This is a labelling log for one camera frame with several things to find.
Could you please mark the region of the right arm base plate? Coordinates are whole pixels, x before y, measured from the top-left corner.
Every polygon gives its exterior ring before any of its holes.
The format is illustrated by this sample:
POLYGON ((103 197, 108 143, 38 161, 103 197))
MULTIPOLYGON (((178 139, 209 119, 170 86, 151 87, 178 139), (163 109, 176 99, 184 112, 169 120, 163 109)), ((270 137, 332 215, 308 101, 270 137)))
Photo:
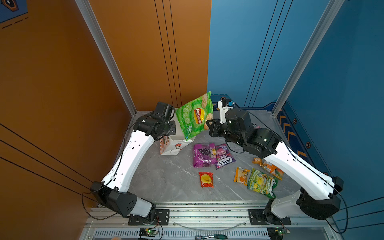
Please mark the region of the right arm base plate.
POLYGON ((252 226, 260 225, 285 225, 289 226, 292 224, 291 219, 289 217, 285 217, 283 219, 279 219, 272 213, 264 213, 265 210, 262 209, 250 209, 248 210, 250 224, 252 226))

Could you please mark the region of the purple grape candy bag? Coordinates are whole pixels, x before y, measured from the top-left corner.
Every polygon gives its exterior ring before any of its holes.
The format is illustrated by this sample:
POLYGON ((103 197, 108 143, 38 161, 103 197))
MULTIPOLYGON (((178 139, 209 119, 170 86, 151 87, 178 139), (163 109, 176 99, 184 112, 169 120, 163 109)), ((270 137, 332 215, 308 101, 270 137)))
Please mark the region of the purple grape candy bag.
POLYGON ((210 144, 196 144, 193 147, 193 167, 210 167, 217 163, 216 146, 210 144))

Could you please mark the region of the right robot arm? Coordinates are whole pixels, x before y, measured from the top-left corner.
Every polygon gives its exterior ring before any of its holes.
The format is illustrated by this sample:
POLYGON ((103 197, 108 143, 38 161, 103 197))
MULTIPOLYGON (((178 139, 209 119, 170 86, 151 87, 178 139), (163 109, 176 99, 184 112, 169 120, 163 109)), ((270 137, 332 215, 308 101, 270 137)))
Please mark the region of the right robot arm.
POLYGON ((268 224, 277 225, 291 216, 301 215, 326 220, 345 202, 340 194, 344 185, 341 178, 321 173, 268 127, 255 127, 249 112, 230 109, 219 120, 207 120, 206 124, 211 137, 223 137, 239 145, 245 152, 275 165, 300 185, 300 190, 292 195, 269 200, 263 211, 268 224))

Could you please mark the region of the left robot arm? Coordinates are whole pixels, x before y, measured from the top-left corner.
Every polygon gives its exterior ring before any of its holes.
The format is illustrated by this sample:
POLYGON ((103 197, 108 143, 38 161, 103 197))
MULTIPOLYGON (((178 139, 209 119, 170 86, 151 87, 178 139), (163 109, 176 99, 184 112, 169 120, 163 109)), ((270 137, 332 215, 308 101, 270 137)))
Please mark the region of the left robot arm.
POLYGON ((175 108, 159 102, 154 111, 141 116, 128 129, 131 135, 124 140, 124 150, 101 182, 93 182, 90 192, 98 204, 126 218, 140 216, 153 221, 156 205, 129 192, 134 173, 148 149, 165 136, 176 134, 173 120, 175 108))

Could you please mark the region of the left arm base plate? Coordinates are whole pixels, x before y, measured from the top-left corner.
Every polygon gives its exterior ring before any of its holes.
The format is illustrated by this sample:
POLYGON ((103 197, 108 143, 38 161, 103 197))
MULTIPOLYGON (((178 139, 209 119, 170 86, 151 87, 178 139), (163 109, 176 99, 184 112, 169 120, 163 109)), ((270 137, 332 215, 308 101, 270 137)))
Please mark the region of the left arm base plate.
POLYGON ((129 226, 154 226, 156 224, 167 226, 170 220, 169 209, 156 209, 152 211, 147 217, 135 215, 129 218, 129 226))

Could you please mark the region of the green Lays chips bag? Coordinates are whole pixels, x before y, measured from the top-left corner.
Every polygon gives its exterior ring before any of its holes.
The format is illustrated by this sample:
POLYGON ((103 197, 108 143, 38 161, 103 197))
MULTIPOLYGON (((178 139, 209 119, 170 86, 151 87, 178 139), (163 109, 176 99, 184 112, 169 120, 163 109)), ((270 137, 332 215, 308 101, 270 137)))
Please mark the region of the green Lays chips bag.
POLYGON ((202 131, 209 130, 208 120, 213 119, 212 92, 205 93, 176 110, 176 115, 185 140, 190 140, 202 131))

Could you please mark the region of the white paper bag with flower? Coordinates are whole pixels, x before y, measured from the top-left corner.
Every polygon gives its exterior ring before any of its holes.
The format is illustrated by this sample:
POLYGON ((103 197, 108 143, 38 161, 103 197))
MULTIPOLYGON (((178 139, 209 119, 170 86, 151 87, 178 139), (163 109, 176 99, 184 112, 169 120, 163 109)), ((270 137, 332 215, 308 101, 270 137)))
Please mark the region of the white paper bag with flower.
POLYGON ((171 136, 165 136, 160 140, 161 156, 177 156, 184 147, 186 147, 195 140, 195 137, 186 140, 179 121, 175 119, 175 122, 176 134, 171 136))

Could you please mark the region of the Fox's berries candy bag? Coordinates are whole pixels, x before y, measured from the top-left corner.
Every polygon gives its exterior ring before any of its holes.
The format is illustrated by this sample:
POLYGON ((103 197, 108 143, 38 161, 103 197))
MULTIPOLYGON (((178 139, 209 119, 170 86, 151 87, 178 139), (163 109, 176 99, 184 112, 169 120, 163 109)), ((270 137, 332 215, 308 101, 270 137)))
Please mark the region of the Fox's berries candy bag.
POLYGON ((236 162, 227 144, 216 146, 216 158, 215 166, 217 170, 236 162))

